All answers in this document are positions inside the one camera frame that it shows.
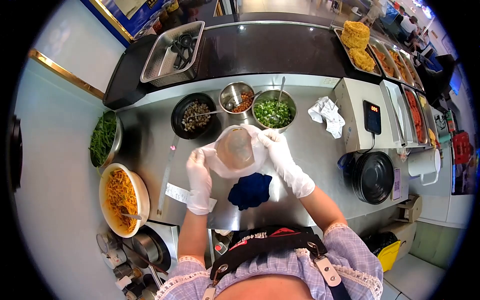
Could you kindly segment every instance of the white bowl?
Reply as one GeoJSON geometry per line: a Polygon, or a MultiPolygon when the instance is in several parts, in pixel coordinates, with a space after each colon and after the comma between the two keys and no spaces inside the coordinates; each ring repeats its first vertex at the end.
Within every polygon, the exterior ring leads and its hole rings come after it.
{"type": "Polygon", "coordinates": [[[137,233],[138,229],[143,226],[148,219],[148,214],[150,213],[150,198],[148,197],[147,187],[145,187],[144,182],[136,173],[129,171],[126,166],[122,164],[110,164],[108,165],[105,170],[103,171],[102,178],[100,179],[100,186],[98,188],[98,197],[100,199],[100,207],[102,208],[103,217],[105,221],[107,221],[108,226],[112,228],[113,232],[118,234],[123,238],[131,238],[132,236],[137,233]],[[107,199],[107,193],[105,193],[105,186],[107,184],[107,180],[109,179],[110,173],[117,170],[122,169],[127,173],[127,176],[130,178],[130,181],[133,185],[133,190],[135,191],[135,196],[137,198],[137,212],[138,215],[142,217],[141,220],[137,220],[135,228],[132,232],[126,232],[126,226],[120,226],[122,222],[120,219],[113,214],[113,211],[108,209],[103,205],[105,200],[107,199]]]}

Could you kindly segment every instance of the black countertop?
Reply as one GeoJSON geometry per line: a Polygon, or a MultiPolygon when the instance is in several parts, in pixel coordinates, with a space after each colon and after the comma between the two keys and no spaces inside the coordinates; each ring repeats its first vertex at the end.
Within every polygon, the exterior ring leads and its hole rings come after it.
{"type": "MultiPolygon", "coordinates": [[[[205,27],[244,21],[292,21],[328,27],[331,20],[296,13],[252,12],[213,16],[215,5],[182,7],[182,15],[173,17],[179,25],[204,20],[205,27]]],[[[349,77],[379,84],[383,77],[358,71],[351,65],[340,41],[332,30],[299,24],[232,24],[204,30],[205,43],[197,59],[198,73],[192,81],[259,73],[297,73],[331,77],[349,77]]],[[[162,87],[140,82],[152,38],[136,41],[120,59],[104,96],[104,105],[118,109],[141,99],[145,94],[184,84],[162,87]],[[141,68],[125,67],[134,61],[141,68]]]]}

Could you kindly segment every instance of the perforated metal basket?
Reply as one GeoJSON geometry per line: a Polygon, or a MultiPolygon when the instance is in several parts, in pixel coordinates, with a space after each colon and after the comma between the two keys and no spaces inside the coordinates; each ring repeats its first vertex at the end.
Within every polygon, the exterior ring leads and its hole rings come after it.
{"type": "Polygon", "coordinates": [[[144,69],[140,75],[140,81],[143,83],[151,83],[154,86],[160,87],[168,84],[174,84],[182,81],[193,79],[197,76],[199,59],[197,54],[202,48],[204,39],[202,33],[204,30],[204,21],[195,21],[188,23],[162,33],[155,41],[144,69]],[[189,62],[185,68],[175,70],[173,63],[177,57],[169,47],[173,41],[176,41],[182,34],[188,33],[194,38],[198,38],[195,49],[192,53],[192,61],[189,62]]]}

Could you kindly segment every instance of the paper receipt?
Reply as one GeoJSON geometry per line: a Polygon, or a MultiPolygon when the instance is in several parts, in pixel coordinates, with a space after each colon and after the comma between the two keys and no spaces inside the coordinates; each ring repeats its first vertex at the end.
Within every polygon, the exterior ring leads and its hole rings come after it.
{"type": "MultiPolygon", "coordinates": [[[[167,183],[167,190],[165,191],[165,195],[186,204],[188,197],[190,197],[190,192],[187,191],[186,189],[180,188],[171,183],[167,183]]],[[[213,211],[215,204],[216,204],[216,199],[212,199],[212,198],[208,199],[209,212],[213,211]]]]}

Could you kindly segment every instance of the black trash bag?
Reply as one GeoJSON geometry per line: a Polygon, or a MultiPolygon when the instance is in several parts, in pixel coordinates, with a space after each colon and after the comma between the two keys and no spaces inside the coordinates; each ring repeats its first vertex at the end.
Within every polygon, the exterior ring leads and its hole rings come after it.
{"type": "Polygon", "coordinates": [[[375,233],[361,239],[375,256],[378,256],[386,246],[398,241],[396,235],[391,231],[375,233]]]}

